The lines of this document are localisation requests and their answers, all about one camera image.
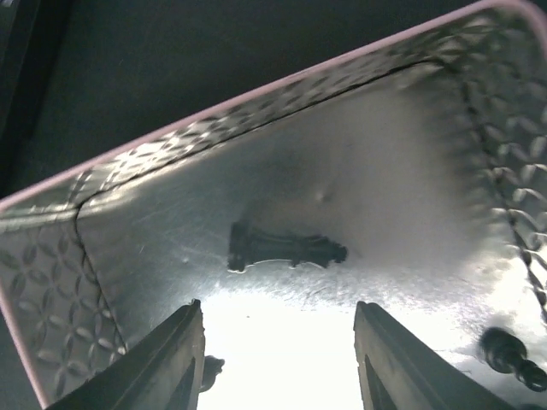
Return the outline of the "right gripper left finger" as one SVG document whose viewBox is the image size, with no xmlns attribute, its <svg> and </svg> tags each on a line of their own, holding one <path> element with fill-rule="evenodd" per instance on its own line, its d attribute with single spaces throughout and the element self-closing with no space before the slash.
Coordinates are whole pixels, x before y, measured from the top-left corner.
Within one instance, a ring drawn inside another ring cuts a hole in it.
<svg viewBox="0 0 547 410">
<path fill-rule="evenodd" d="M 170 315 L 125 355 L 51 409 L 195 409 L 204 369 L 199 300 Z"/>
</svg>

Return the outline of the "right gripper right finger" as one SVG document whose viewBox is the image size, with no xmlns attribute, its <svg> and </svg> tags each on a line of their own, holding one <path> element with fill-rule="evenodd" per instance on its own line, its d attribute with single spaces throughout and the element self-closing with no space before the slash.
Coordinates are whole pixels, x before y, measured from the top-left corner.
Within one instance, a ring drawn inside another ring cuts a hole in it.
<svg viewBox="0 0 547 410">
<path fill-rule="evenodd" d="M 510 409 L 376 303 L 358 302 L 355 351 L 365 409 Z"/>
</svg>

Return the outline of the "pink metal tin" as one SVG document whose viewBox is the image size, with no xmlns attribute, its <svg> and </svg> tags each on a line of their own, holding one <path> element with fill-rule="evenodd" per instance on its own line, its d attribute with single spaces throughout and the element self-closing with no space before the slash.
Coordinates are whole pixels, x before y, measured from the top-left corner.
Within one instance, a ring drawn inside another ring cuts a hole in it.
<svg viewBox="0 0 547 410">
<path fill-rule="evenodd" d="M 227 269 L 230 230 L 322 235 L 322 268 Z M 546 371 L 546 15 L 480 1 L 148 133 L 1 202 L 1 311 L 50 405 L 199 300 L 195 409 L 364 409 L 358 302 L 506 401 L 498 327 Z"/>
</svg>

